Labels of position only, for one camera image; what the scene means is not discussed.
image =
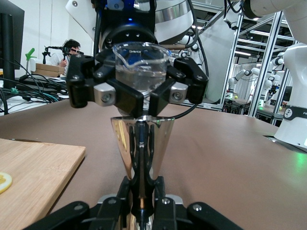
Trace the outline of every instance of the cocktail jigger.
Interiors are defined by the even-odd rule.
[[[132,191],[131,213],[141,230],[154,213],[153,192],[159,175],[166,146],[173,127],[173,118],[148,115],[111,118],[118,147],[130,180]]]

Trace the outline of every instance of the cardboard box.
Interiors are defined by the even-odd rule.
[[[64,74],[64,70],[64,67],[36,63],[36,71],[33,73],[57,78],[59,75]]]

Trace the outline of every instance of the black hair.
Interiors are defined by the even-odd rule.
[[[73,40],[73,39],[69,39],[69,40],[66,40],[65,43],[63,44],[63,47],[66,47],[68,49],[71,49],[72,47],[78,47],[80,48],[81,45],[79,42]]]

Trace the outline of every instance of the brown table surface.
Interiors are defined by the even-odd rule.
[[[163,115],[187,107],[168,105]],[[0,138],[86,147],[86,157],[53,210],[91,207],[116,193],[125,170],[110,117],[117,108],[62,101],[0,117]],[[307,155],[266,139],[277,127],[244,115],[195,109],[175,121],[161,175],[166,193],[202,201],[247,230],[307,229]]]

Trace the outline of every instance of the monitor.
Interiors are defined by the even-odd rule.
[[[290,101],[291,92],[292,92],[292,86],[286,86],[283,93],[283,101],[285,102]]]
[[[8,0],[0,0],[0,69],[6,79],[14,80],[14,69],[20,68],[10,62],[21,61],[23,33],[24,10]]]

